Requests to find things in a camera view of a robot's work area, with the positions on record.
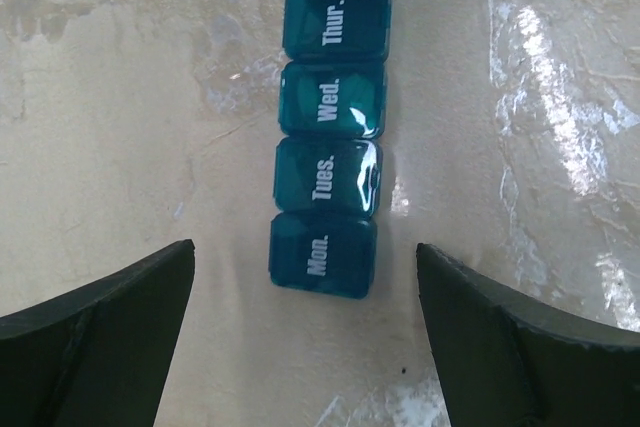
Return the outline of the teal weekly pill organizer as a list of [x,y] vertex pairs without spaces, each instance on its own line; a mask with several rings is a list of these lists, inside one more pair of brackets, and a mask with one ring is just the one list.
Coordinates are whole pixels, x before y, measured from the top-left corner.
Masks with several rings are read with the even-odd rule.
[[364,298],[374,279],[391,0],[285,0],[269,274]]

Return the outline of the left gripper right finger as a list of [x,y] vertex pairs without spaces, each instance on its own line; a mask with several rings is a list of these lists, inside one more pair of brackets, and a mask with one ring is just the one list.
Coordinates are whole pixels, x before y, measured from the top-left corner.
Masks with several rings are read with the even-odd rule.
[[452,425],[638,425],[638,333],[547,305],[432,244],[416,261]]

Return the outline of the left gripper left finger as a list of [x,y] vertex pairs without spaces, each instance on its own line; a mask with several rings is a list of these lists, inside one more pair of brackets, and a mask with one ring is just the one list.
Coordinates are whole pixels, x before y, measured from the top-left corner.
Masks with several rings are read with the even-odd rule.
[[2,425],[153,425],[194,274],[185,239],[2,317]]

